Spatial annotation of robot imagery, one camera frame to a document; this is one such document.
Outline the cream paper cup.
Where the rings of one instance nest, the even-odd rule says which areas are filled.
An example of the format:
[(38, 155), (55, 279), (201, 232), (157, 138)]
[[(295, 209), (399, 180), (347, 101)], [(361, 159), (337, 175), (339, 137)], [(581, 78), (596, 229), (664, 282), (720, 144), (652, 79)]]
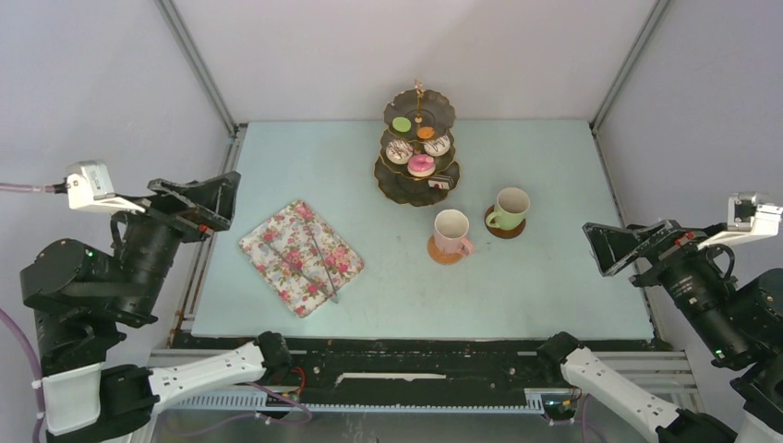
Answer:
[(530, 197), (525, 191), (517, 187), (506, 187), (498, 193), (494, 206), (485, 216), (485, 225), (511, 231), (526, 220), (530, 205)]

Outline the woven rattan coaster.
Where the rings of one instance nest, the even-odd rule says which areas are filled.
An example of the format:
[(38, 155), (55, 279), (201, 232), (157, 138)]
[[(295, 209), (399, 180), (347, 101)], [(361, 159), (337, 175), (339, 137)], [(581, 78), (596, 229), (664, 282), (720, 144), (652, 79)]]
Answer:
[(436, 246), (434, 236), (430, 236), (428, 239), (427, 251), (430, 258), (441, 265), (454, 265), (464, 258), (464, 255), (460, 253), (444, 253), (440, 251)]
[(526, 214), (511, 213), (493, 205), (487, 208), (484, 214), (484, 222), (488, 231), (496, 237), (513, 239), (524, 231)]

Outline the pink mug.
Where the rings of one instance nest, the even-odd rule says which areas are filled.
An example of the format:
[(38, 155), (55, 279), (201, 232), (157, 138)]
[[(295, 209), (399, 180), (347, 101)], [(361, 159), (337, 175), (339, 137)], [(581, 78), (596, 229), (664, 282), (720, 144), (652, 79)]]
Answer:
[(442, 210), (434, 221), (434, 245), (443, 255), (469, 256), (474, 246), (467, 238), (470, 222), (459, 210)]

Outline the chocolate drizzled donut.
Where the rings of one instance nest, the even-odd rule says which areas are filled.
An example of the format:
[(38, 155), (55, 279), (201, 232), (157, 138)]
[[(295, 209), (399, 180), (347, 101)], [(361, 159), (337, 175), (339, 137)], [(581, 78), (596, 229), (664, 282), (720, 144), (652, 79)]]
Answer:
[(448, 135), (443, 135), (439, 138), (425, 141), (423, 147), (427, 155), (431, 157), (441, 157), (451, 149), (452, 142)]

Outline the green macaron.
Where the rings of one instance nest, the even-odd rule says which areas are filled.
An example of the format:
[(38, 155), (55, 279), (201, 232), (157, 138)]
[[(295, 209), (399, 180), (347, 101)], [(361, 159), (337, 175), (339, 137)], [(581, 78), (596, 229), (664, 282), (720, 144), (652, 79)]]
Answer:
[(404, 116), (397, 116), (391, 120), (391, 128), (399, 133), (409, 132), (412, 126), (412, 122)]

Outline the three tier dessert stand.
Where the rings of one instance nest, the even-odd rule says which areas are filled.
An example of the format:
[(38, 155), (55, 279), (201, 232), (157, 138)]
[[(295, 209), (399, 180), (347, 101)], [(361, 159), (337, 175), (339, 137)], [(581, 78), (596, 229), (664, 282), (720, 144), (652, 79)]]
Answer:
[[(399, 133), (392, 129), (392, 119), (397, 116), (407, 117), (412, 122), (413, 126), (409, 132)], [(387, 199), (400, 205), (427, 207), (445, 200), (449, 193), (456, 189), (461, 168), (456, 160), (455, 137), (452, 133), (455, 121), (456, 112), (450, 99), (439, 91), (427, 88), (419, 79), (411, 89), (396, 94), (386, 104), (383, 112), (386, 128), (379, 140), (379, 155), (374, 163), (373, 175), (378, 189)], [(416, 137), (416, 130), (420, 126), (434, 127), (436, 130), (434, 138), (443, 135), (450, 137), (451, 149), (441, 157), (434, 157), (436, 170), (433, 175), (451, 176), (455, 180), (452, 190), (431, 188), (428, 185), (430, 176), (413, 177), (407, 171), (407, 164), (393, 164), (386, 158), (386, 144), (395, 138), (408, 141), (414, 148), (414, 155), (426, 154), (423, 147), (426, 140)]]

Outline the orange tart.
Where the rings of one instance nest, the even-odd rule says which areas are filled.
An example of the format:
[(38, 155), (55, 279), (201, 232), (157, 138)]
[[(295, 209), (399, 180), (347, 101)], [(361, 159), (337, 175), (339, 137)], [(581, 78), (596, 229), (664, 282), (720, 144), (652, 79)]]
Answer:
[(407, 163), (407, 171), (413, 177), (429, 177), (434, 174), (435, 170), (435, 158), (428, 154), (414, 155)]

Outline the small orange pastry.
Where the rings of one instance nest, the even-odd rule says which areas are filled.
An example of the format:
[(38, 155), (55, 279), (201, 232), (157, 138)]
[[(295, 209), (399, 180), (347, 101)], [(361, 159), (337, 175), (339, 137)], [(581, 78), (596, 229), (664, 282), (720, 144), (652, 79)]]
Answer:
[(416, 130), (416, 137), (420, 140), (433, 139), (436, 134), (436, 130), (432, 126), (420, 126)]

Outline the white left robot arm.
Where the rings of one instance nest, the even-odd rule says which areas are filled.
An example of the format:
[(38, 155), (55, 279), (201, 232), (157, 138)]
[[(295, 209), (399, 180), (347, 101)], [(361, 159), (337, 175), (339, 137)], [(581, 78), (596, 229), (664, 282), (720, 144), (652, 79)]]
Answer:
[(60, 239), (20, 273), (23, 302), (36, 322), (36, 387), (48, 441), (122, 437), (200, 393), (290, 377), (292, 357), (275, 332), (185, 365), (105, 364), (126, 328), (156, 321), (153, 308), (179, 247), (231, 227), (240, 180), (237, 172), (185, 184), (155, 179), (147, 196), (129, 197), (114, 191), (102, 163), (83, 162), (54, 187), (71, 209), (109, 215), (112, 249)]

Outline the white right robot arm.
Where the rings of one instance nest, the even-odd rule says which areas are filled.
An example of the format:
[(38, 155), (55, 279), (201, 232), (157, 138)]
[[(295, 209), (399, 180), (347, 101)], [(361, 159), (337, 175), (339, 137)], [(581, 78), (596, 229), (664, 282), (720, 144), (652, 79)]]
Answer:
[(732, 370), (742, 397), (739, 431), (715, 417), (664, 401), (604, 364), (567, 332), (538, 349), (536, 371), (550, 386), (564, 382), (603, 403), (649, 442), (778, 442), (782, 438), (782, 271), (770, 269), (738, 286), (732, 267), (733, 232), (724, 223), (688, 228), (665, 220), (612, 227), (589, 222), (584, 234), (601, 275), (647, 261), (633, 275), (637, 288), (661, 287), (713, 356)]

